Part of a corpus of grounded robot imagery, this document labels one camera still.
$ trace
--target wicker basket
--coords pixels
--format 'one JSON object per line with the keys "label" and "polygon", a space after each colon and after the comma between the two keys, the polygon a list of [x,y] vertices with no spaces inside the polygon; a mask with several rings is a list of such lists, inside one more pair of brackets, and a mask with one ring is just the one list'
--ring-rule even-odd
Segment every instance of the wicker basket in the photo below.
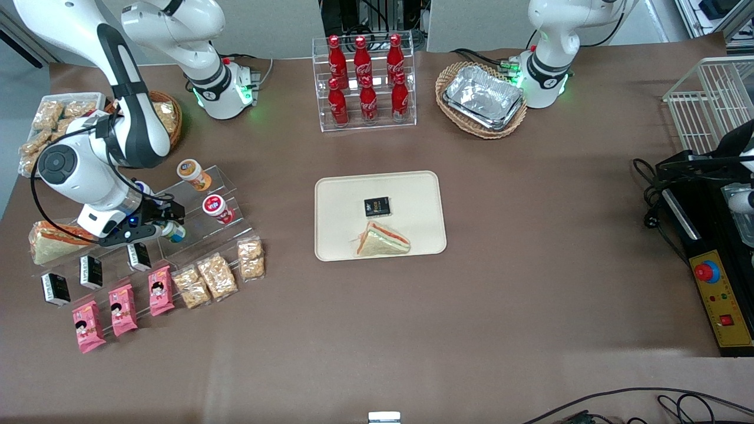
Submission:
{"label": "wicker basket", "polygon": [[[172,96],[163,93],[162,91],[149,91],[149,99],[153,103],[171,102],[173,104],[173,111],[176,114],[176,130],[170,135],[170,150],[173,150],[178,146],[178,142],[181,140],[181,128],[183,126],[183,112],[181,111],[181,106]],[[105,112],[115,112],[115,107],[113,107],[112,102],[105,107]]]}
{"label": "wicker basket", "polygon": [[437,100],[437,105],[440,107],[443,113],[445,113],[448,118],[450,118],[450,120],[458,125],[458,127],[463,131],[466,131],[469,134],[473,134],[485,140],[503,138],[516,130],[516,128],[521,124],[521,121],[523,121],[524,117],[526,116],[526,101],[524,101],[523,105],[521,105],[521,107],[518,109],[510,122],[508,122],[508,125],[503,131],[491,131],[487,128],[484,128],[479,122],[476,122],[466,115],[460,113],[459,111],[453,109],[443,101],[443,92],[446,88],[448,88],[448,85],[450,85],[450,83],[453,81],[455,76],[458,74],[458,71],[465,66],[472,65],[480,66],[482,69],[489,72],[490,75],[497,78],[505,78],[500,72],[495,71],[493,68],[487,65],[481,65],[479,63],[473,62],[455,63],[445,68],[445,70],[440,73],[440,76],[437,77],[437,82],[434,83],[434,93],[435,99]]}

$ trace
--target clear acrylic stand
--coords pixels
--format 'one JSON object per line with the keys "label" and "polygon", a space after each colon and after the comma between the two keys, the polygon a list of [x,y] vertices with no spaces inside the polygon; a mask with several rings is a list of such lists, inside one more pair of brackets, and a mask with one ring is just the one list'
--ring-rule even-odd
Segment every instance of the clear acrylic stand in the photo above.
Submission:
{"label": "clear acrylic stand", "polygon": [[[400,34],[403,43],[403,71],[406,74],[406,88],[409,89],[409,117],[405,122],[393,121],[392,87],[388,86],[388,52],[390,50],[390,35]],[[327,82],[332,78],[329,68],[329,46],[327,38],[311,40],[312,63],[314,64],[314,89],[317,92],[317,107],[320,114],[320,128],[322,132],[354,130],[359,128],[396,127],[416,125],[416,90],[414,68],[414,42],[410,31],[378,32],[365,34],[369,55],[372,58],[372,83],[377,93],[377,120],[374,124],[366,125],[361,118],[360,90],[356,82],[354,70],[354,52],[356,51],[355,35],[342,36],[340,47],[345,55],[348,70],[349,88],[343,90],[345,105],[348,110],[348,125],[338,128],[333,114],[330,112],[329,86]]]}
{"label": "clear acrylic stand", "polygon": [[[37,272],[32,277],[40,285],[41,277],[49,272],[65,277],[72,301],[65,306],[60,306],[59,309],[68,313],[85,303],[92,300],[96,301],[100,309],[100,322],[103,324],[105,336],[110,339],[113,335],[112,325],[110,324],[112,319],[110,317],[109,292],[130,282],[133,288],[136,318],[149,316],[147,278],[153,270],[170,266],[171,271],[176,271],[219,252],[233,269],[236,282],[240,282],[236,239],[242,235],[251,235],[253,230],[238,207],[238,202],[235,199],[235,185],[217,166],[210,167],[205,172],[212,178],[212,183],[210,188],[203,192],[198,192],[191,184],[181,181],[157,193],[158,195],[165,193],[174,195],[176,201],[185,208],[183,226],[186,229],[186,237],[180,243],[171,243],[162,237],[144,241],[152,263],[149,271],[135,271],[129,267],[126,247],[106,249],[93,246],[85,247],[58,260],[45,263],[43,265],[44,271]],[[232,222],[222,224],[204,213],[201,205],[210,194],[222,196],[228,207],[233,208],[235,219]],[[102,262],[102,288],[90,290],[79,284],[79,258],[84,255],[96,257]],[[41,290],[39,295],[40,301],[44,301],[42,300]],[[175,290],[173,301],[177,308],[183,306],[181,295]]]}

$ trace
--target brown table surface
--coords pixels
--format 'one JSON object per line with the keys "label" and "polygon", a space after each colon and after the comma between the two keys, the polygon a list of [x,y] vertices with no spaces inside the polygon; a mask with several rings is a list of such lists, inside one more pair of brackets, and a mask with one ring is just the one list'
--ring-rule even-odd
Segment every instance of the brown table surface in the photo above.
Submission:
{"label": "brown table surface", "polygon": [[[399,410],[406,423],[515,423],[626,386],[751,405],[754,361],[718,357],[688,270],[642,226],[644,184],[630,169],[631,158],[654,163],[679,148],[661,95],[700,58],[724,52],[718,36],[583,49],[557,103],[492,142],[461,132],[434,102],[454,54],[417,55],[415,128],[340,134],[320,132],[308,60],[276,61],[259,105],[230,121],[199,109],[177,66],[142,68],[150,88],[181,101],[188,125],[163,166],[127,174],[161,188],[183,158],[222,167],[266,242],[268,276],[82,355],[68,310],[45,304],[32,270],[12,265],[27,263],[39,220],[19,179],[0,223],[0,416],[365,422],[368,411]],[[54,93],[110,93],[96,69],[53,66],[51,77]],[[418,170],[440,178],[444,253],[315,258],[320,178]],[[40,191],[54,216],[78,213]],[[580,407],[661,418],[650,394]],[[719,419],[740,418],[717,409]]]}

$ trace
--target red bottle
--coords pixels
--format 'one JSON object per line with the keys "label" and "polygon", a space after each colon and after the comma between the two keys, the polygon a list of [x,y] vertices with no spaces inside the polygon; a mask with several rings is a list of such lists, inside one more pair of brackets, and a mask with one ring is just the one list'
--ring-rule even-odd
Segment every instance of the red bottle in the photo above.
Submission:
{"label": "red bottle", "polygon": [[330,47],[330,73],[333,74],[333,78],[338,80],[338,88],[345,90],[348,88],[348,70],[345,68],[345,55],[340,50],[338,36],[335,34],[331,35],[327,40],[327,44]]}
{"label": "red bottle", "polygon": [[390,51],[388,52],[388,85],[392,86],[395,75],[403,73],[403,51],[400,49],[400,35],[390,36]]}
{"label": "red bottle", "polygon": [[372,76],[366,75],[359,80],[361,83],[361,118],[365,125],[374,125],[377,120],[377,93],[372,88]]}
{"label": "red bottle", "polygon": [[393,121],[405,122],[409,117],[409,89],[406,88],[406,74],[396,74],[393,86]]}
{"label": "red bottle", "polygon": [[366,52],[366,38],[363,35],[356,37],[356,54],[354,55],[354,66],[356,67],[356,81],[359,87],[363,88],[362,83],[369,76],[369,86],[372,86],[372,58]]}
{"label": "red bottle", "polygon": [[348,125],[348,110],[345,108],[345,96],[340,91],[337,78],[331,78],[329,81],[330,94],[327,99],[330,102],[330,111],[333,113],[335,126],[343,128]]}

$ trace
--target yellow control panel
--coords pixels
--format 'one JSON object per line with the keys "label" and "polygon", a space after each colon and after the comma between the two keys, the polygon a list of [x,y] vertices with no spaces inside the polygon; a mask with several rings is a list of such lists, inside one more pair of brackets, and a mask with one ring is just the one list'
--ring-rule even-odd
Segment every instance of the yellow control panel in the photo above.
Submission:
{"label": "yellow control panel", "polygon": [[692,257],[688,261],[715,331],[717,344],[720,347],[751,346],[751,334],[743,320],[717,250]]}

